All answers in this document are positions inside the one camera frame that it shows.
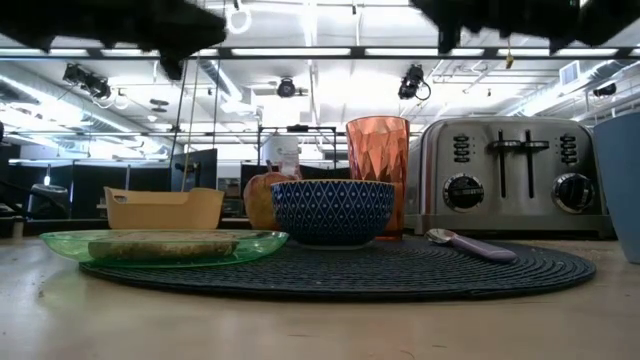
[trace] toaster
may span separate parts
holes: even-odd
[[[589,129],[562,119],[434,122],[409,146],[405,227],[613,235]]]

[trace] purple spoon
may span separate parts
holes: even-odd
[[[450,230],[431,229],[424,236],[438,245],[449,244],[495,262],[509,263],[518,258],[518,255],[511,250],[460,236]]]

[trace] green glass plate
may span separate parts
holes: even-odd
[[[40,235],[55,253],[100,266],[167,268],[251,261],[278,250],[286,233],[255,230],[89,230]]]

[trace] round woven placemat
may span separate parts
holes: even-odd
[[[492,263],[463,251],[406,236],[354,251],[313,251],[289,242],[255,262],[220,267],[125,269],[81,264],[87,274],[167,291],[321,301],[487,299],[557,291],[595,275],[575,255],[495,242],[518,254]]]

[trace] table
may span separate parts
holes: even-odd
[[[0,242],[0,359],[637,359],[640,266],[615,242],[526,242],[598,264],[590,283],[507,300],[277,303],[80,274],[38,240]]]

